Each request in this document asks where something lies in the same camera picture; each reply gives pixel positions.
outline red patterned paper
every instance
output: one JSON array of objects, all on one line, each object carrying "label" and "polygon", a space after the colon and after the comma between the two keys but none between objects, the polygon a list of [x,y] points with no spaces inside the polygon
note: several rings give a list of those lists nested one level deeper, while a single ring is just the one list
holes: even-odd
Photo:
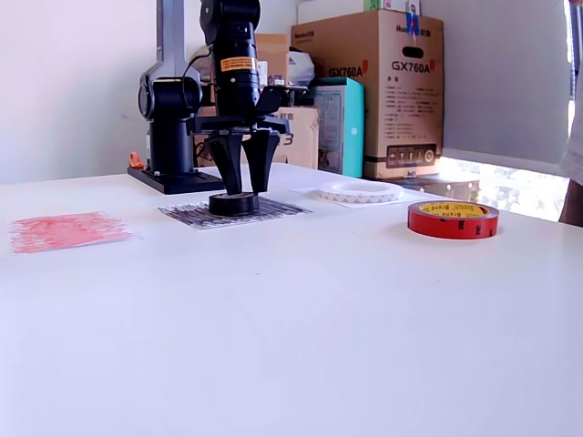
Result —
[{"label": "red patterned paper", "polygon": [[132,237],[123,221],[105,212],[39,217],[10,225],[15,254],[67,249]]}]

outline red tape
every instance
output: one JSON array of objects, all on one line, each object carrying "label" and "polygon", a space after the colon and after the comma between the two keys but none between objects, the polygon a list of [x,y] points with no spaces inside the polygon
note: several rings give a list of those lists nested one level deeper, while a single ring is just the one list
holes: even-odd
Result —
[{"label": "red tape", "polygon": [[438,239],[489,239],[498,233],[497,209],[474,203],[433,201],[409,207],[409,229]]}]

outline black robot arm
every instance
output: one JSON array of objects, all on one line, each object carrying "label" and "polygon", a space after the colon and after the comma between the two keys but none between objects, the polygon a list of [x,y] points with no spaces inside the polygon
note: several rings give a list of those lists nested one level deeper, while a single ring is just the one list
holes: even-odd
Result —
[{"label": "black robot arm", "polygon": [[[197,117],[199,73],[190,68],[185,74],[184,0],[158,0],[157,8],[158,62],[142,75],[139,91],[140,112],[150,123],[148,166],[130,174],[158,189],[155,183],[161,184],[170,194],[217,189],[212,177],[194,168],[189,135],[207,134],[205,147],[230,196],[241,194],[242,148],[253,191],[266,191],[279,134],[289,132],[289,126],[269,117],[279,109],[279,90],[260,91],[255,41],[259,0],[201,0],[200,25],[213,57],[215,117]],[[167,190],[168,184],[181,187]]]}]

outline tape roll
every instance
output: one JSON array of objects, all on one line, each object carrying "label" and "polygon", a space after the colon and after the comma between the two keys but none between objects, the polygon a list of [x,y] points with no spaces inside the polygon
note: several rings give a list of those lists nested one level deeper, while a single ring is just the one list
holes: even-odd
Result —
[{"label": "tape roll", "polygon": [[217,194],[210,196],[209,213],[221,217],[250,216],[259,211],[259,196],[253,193],[242,193],[230,196]]},{"label": "tape roll", "polygon": [[385,203],[401,200],[404,189],[383,182],[333,182],[318,188],[318,196],[341,203]]},{"label": "tape roll", "polygon": [[498,233],[500,212],[465,202],[422,202],[409,207],[409,229],[439,239],[489,239]]}]

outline yellow sticker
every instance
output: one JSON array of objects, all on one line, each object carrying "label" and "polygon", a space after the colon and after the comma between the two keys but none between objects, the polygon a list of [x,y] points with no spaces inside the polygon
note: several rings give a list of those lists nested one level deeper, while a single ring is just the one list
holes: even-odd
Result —
[{"label": "yellow sticker", "polygon": [[487,214],[487,211],[478,205],[460,202],[427,203],[421,207],[421,210],[434,216],[455,217],[459,219],[483,217]]},{"label": "yellow sticker", "polygon": [[259,70],[259,64],[254,57],[229,57],[220,61],[220,70]]}]

